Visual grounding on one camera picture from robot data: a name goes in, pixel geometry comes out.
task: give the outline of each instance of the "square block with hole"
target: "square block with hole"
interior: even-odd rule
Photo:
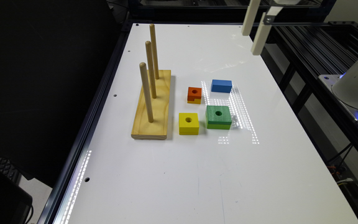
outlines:
[[[232,83],[230,80],[212,80],[211,91],[219,93],[230,93]]]
[[[179,113],[179,134],[198,134],[197,113]]]
[[[230,129],[231,115],[228,106],[207,106],[206,122],[208,129]]]
[[[195,101],[195,99],[199,99],[199,103],[197,104],[201,104],[201,94],[202,94],[202,88],[196,88],[196,87],[189,87],[189,90],[187,92],[187,101]]]

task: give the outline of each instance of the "blue block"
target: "blue block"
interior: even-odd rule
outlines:
[[[230,93],[232,84],[230,80],[212,80],[211,91]]]

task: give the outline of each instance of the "green square block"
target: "green square block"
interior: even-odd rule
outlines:
[[[228,106],[207,106],[206,107],[207,124],[231,125],[231,115]]]
[[[208,129],[223,129],[223,130],[229,130],[231,125],[226,124],[207,124],[206,128]]]

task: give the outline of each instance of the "orange block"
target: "orange block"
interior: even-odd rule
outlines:
[[[202,89],[196,87],[189,87],[187,93],[187,101],[194,101],[195,99],[201,99]]]

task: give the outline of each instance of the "wooden peg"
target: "wooden peg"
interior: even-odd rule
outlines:
[[[147,66],[149,67],[150,89],[152,92],[152,98],[156,99],[157,93],[155,91],[152,43],[150,41],[146,41],[146,54],[147,54]]]
[[[151,39],[152,39],[154,76],[155,76],[155,79],[159,79],[160,75],[159,75],[159,70],[158,70],[157,42],[155,40],[155,27],[154,27],[154,24],[150,24],[150,36],[151,36]]]
[[[139,64],[140,75],[142,76],[143,83],[143,92],[144,92],[144,101],[146,104],[147,118],[149,122],[152,123],[153,119],[153,108],[152,108],[152,99],[150,98],[150,89],[149,89],[149,78],[147,76],[147,68],[144,62]]]

